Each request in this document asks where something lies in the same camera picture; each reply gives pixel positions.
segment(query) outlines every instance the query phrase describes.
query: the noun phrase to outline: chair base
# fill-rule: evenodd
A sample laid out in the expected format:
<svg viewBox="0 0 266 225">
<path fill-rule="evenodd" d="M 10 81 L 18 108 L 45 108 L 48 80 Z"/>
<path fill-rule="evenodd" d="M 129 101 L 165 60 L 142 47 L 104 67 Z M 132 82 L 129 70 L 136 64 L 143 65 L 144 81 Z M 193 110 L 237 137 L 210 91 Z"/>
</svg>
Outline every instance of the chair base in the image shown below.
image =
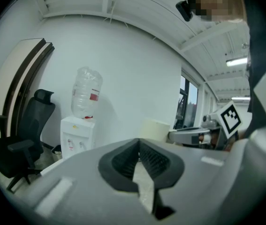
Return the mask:
<svg viewBox="0 0 266 225">
<path fill-rule="evenodd" d="M 12 187 L 15 186 L 15 184 L 16 184 L 21 178 L 25 178 L 26 182 L 27 182 L 28 184 L 30 184 L 30 180 L 29 180 L 28 175 L 30 175 L 30 174 L 35 174 L 35 175 L 37 175 L 37 174 L 39 174 L 40 172 L 42 172 L 42 170 L 38 170 L 38 169 L 28 169 L 28 170 L 26 170 L 26 171 L 24 171 L 24 172 L 21 172 L 21 173 L 17 174 L 17 175 L 13 178 L 13 180 L 10 182 L 10 184 L 8 185 L 7 190 L 10 191 L 11 193 L 14 193 L 14 192 L 12 191 Z"/>
</svg>

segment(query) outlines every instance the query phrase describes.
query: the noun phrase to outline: window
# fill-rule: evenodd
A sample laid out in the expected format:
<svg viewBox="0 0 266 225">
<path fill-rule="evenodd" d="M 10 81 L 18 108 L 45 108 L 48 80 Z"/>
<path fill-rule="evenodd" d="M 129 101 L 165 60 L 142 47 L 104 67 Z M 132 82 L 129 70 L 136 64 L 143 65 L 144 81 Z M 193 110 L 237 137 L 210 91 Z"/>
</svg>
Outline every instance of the window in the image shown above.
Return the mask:
<svg viewBox="0 0 266 225">
<path fill-rule="evenodd" d="M 181 76 L 181 90 L 174 129 L 190 128 L 194 126 L 198 103 L 198 89 Z"/>
</svg>

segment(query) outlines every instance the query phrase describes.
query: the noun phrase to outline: chair headrest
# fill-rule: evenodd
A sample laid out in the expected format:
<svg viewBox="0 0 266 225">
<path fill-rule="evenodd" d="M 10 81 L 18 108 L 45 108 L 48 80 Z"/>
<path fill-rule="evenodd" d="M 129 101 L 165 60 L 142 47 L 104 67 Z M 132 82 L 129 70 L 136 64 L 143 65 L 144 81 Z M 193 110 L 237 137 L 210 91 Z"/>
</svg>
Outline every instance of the chair headrest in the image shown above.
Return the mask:
<svg viewBox="0 0 266 225">
<path fill-rule="evenodd" d="M 38 89 L 34 94 L 34 98 L 41 103 L 50 104 L 50 97 L 52 94 L 53 92 L 46 91 L 44 89 Z"/>
</svg>

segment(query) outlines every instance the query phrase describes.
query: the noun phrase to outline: fluorescent light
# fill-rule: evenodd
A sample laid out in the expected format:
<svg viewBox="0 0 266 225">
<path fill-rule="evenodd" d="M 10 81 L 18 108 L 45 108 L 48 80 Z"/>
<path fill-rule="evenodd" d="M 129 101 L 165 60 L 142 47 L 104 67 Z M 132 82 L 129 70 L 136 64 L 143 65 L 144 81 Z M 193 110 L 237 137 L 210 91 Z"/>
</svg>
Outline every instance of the fluorescent light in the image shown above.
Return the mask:
<svg viewBox="0 0 266 225">
<path fill-rule="evenodd" d="M 232 97 L 233 101 L 250 101 L 250 97 Z"/>
<path fill-rule="evenodd" d="M 237 66 L 237 65 L 243 65 L 247 64 L 247 58 L 238 58 L 238 59 L 232 59 L 227 61 L 227 66 Z"/>
</svg>

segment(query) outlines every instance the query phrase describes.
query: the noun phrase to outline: floor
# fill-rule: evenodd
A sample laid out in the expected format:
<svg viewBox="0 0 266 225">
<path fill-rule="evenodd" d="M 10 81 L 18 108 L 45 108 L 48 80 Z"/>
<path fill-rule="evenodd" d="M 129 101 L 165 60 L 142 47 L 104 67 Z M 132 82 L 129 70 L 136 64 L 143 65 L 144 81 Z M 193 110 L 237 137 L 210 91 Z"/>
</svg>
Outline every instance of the floor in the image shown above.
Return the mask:
<svg viewBox="0 0 266 225">
<path fill-rule="evenodd" d="M 51 151 L 44 147 L 44 153 L 41 154 L 40 159 L 35 162 L 36 169 L 45 169 L 53 163 L 54 161 Z M 40 175 L 29 175 L 29 180 L 33 182 L 40 177 Z M 9 185 L 11 180 L 12 178 L 9 179 L 0 173 L 0 186 L 2 186 L 4 189 Z M 136 165 L 133 181 L 138 184 L 140 192 L 140 202 L 144 205 L 145 209 L 149 213 L 151 213 L 153 204 L 153 181 L 140 162 L 138 162 Z M 22 178 L 13 187 L 13 191 L 15 192 L 15 195 L 17 197 L 21 198 L 25 194 L 28 186 L 28 183 L 24 178 Z"/>
</svg>

